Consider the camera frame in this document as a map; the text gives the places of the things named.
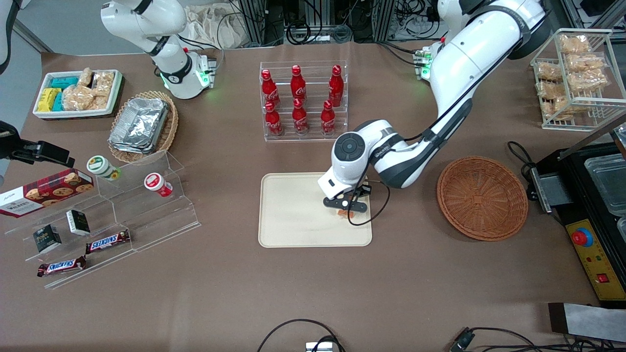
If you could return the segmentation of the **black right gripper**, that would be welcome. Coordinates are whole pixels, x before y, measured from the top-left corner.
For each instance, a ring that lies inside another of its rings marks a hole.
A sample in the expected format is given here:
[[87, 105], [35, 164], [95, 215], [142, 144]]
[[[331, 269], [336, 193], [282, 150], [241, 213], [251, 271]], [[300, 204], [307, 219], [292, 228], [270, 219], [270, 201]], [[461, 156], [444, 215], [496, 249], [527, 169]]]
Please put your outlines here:
[[72, 168], [75, 159], [69, 151], [44, 141], [23, 141], [18, 130], [9, 123], [0, 122], [0, 158], [17, 160], [29, 165], [35, 162], [50, 162]]

